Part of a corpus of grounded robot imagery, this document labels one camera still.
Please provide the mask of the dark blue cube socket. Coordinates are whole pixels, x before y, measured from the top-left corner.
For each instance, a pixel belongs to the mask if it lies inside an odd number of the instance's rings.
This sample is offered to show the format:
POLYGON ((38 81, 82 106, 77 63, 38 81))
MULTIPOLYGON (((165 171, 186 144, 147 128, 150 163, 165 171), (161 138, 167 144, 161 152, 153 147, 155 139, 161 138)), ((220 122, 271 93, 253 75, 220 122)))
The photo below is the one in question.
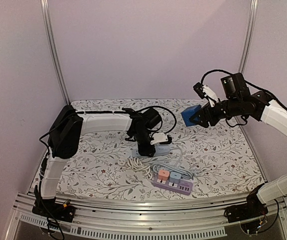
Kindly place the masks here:
POLYGON ((186 127, 194 126, 195 124, 190 121, 190 118, 201 109, 201 105, 189 106, 184 109, 180 114, 186 127))

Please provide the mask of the light blue power strip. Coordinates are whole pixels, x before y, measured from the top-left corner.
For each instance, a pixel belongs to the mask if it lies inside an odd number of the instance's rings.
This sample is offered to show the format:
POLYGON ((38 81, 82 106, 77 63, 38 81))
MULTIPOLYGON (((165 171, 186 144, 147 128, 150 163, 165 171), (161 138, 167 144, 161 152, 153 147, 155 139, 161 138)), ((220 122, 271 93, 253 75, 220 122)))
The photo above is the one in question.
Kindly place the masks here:
POLYGON ((159 156, 166 156, 170 153, 170 146, 169 145, 155 145, 155 153, 152 156, 145 156, 140 155, 138 148, 134 148, 131 151, 130 157, 131 158, 152 158, 152 157, 159 157, 159 156))

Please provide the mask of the pink plug adapter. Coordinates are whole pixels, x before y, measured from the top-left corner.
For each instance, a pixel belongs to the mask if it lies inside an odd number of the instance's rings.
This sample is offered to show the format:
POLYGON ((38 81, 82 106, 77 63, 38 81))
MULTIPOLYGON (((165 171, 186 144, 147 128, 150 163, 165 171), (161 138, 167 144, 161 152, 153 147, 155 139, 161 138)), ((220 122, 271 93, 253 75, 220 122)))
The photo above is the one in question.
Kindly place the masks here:
POLYGON ((160 183, 165 183, 170 177, 170 172, 168 170, 165 169, 160 169, 158 171, 158 175, 157 175, 157 180, 160 183))

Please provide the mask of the light blue plug adapter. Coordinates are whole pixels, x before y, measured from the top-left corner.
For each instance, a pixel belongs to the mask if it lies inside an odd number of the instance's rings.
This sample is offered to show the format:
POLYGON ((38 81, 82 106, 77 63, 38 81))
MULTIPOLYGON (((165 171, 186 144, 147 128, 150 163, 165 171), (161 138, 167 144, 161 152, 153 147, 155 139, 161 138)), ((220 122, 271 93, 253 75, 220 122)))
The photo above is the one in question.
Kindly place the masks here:
POLYGON ((181 181, 182 175, 179 172, 172 171, 169 175, 169 182, 173 184, 179 184, 181 181))

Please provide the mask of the purple power strip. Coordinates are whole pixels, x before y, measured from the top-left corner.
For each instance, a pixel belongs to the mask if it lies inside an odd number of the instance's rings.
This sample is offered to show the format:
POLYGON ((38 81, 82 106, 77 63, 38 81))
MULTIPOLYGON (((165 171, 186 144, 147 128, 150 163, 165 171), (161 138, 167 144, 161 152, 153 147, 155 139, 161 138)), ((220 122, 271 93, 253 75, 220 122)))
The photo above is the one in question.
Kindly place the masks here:
POLYGON ((156 177, 151 184, 154 187, 168 190, 174 193, 182 194, 189 196, 192 193, 193 190, 193 183, 186 180, 179 180, 177 183, 171 182, 168 178, 167 179, 161 179, 156 177))

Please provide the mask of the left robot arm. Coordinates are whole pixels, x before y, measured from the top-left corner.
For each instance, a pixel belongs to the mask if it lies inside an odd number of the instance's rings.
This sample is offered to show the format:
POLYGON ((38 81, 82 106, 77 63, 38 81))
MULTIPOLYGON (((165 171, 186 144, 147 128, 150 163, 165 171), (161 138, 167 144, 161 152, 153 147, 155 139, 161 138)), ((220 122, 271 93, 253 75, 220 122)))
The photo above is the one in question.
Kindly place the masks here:
POLYGON ((121 111, 78 111, 71 105, 63 107, 46 136, 48 159, 42 162, 39 184, 34 194, 41 199, 38 208, 47 217, 58 213, 55 199, 56 189, 64 166, 78 151, 80 137, 88 133, 107 131, 126 132, 130 140, 137 143, 140 156, 153 157, 156 153, 151 137, 154 127, 161 123, 159 112, 150 108, 144 112, 131 108, 121 111))

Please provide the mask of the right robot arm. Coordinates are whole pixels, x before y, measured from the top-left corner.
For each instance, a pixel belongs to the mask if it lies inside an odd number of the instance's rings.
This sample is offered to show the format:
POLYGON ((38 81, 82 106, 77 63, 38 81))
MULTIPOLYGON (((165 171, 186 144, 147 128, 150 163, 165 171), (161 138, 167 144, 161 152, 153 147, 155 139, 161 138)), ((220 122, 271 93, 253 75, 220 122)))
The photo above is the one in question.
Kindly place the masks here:
MULTIPOLYGON (((240 117, 252 118, 268 126, 287 139, 287 107, 271 91, 246 80, 242 73, 223 70, 220 79, 225 99, 220 100, 216 93, 205 84, 206 72, 193 90, 207 103, 194 113, 189 120, 197 126, 214 127, 221 120, 240 117)), ((256 187, 246 198, 242 214, 253 218, 268 202, 287 196, 287 173, 256 187)))

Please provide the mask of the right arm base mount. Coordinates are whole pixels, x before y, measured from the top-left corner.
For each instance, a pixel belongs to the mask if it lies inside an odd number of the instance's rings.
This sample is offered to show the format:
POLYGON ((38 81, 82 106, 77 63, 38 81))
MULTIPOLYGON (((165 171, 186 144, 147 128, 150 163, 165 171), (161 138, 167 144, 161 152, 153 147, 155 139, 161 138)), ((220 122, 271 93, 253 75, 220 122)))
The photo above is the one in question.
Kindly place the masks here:
POLYGON ((263 216, 267 213, 266 204, 261 203, 255 193, 251 193, 246 197, 246 203, 226 207, 223 216, 227 218, 229 223, 234 223, 263 216))

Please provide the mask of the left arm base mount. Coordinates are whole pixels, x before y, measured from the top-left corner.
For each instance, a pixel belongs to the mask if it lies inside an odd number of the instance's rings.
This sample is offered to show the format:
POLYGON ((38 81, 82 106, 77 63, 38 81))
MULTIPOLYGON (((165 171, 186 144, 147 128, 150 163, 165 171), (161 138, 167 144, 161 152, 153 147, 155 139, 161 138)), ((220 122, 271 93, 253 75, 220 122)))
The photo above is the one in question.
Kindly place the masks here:
POLYGON ((71 200, 68 199, 63 203, 56 202, 56 198, 43 199, 37 196, 32 208, 32 213, 42 217, 56 219, 71 223, 74 219, 76 208, 71 205, 71 200))

